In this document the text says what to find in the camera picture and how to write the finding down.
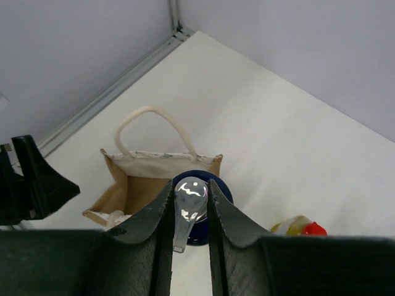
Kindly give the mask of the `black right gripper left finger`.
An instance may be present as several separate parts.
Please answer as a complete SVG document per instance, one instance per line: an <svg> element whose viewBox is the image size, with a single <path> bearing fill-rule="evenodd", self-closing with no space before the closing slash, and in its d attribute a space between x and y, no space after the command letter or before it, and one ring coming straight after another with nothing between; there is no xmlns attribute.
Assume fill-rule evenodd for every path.
<svg viewBox="0 0 395 296"><path fill-rule="evenodd" d="M169 295L173 184L108 231L1 233L2 295Z"/></svg>

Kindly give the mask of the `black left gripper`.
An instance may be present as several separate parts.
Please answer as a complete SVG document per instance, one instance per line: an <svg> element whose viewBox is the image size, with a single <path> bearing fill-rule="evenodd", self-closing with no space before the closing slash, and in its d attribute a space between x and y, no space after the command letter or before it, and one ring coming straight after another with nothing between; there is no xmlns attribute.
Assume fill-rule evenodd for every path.
<svg viewBox="0 0 395 296"><path fill-rule="evenodd" d="M44 159L32 136L1 145L1 225L42 220L80 194L77 184L63 177Z"/></svg>

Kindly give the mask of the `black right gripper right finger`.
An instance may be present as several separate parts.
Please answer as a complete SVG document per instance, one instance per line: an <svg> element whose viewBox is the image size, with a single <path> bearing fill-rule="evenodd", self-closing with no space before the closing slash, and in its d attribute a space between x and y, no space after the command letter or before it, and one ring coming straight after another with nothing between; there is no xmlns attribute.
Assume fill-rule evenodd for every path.
<svg viewBox="0 0 395 296"><path fill-rule="evenodd" d="M394 241L384 237L279 236L209 182L214 295L393 295Z"/></svg>

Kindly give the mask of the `yellow liquid bottle red cap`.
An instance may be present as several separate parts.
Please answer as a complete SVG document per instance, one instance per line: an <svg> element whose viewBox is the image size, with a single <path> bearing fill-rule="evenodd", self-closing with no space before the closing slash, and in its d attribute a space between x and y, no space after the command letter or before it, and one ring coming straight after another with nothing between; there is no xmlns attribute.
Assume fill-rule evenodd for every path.
<svg viewBox="0 0 395 296"><path fill-rule="evenodd" d="M274 225L271 230L277 235L287 236L327 236L327 231L314 221L298 215Z"/></svg>

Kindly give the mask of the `canvas and burlap tote bag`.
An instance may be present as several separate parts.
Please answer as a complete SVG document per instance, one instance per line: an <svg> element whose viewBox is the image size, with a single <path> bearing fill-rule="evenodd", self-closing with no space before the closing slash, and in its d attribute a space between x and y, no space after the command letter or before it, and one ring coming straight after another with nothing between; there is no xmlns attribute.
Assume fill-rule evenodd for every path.
<svg viewBox="0 0 395 296"><path fill-rule="evenodd" d="M144 113L152 112L164 118L179 134L187 148L185 153L130 151L122 143L120 134L124 127ZM168 183L189 170L203 170L220 175L223 155L199 155L188 133L165 110L145 106L130 113L117 128L114 142L120 151L117 155L101 149L114 184L82 215L95 223L112 228L151 203Z"/></svg>

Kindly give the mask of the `dark blue pump bottle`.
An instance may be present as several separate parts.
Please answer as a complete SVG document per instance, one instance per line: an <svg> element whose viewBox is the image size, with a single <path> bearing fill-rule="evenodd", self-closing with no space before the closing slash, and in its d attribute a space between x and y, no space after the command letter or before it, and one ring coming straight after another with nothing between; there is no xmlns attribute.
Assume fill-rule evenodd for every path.
<svg viewBox="0 0 395 296"><path fill-rule="evenodd" d="M226 199L233 202L228 186L208 171L190 170L173 178L175 232L173 251L183 253L188 245L208 243L207 201L209 181L214 180Z"/></svg>

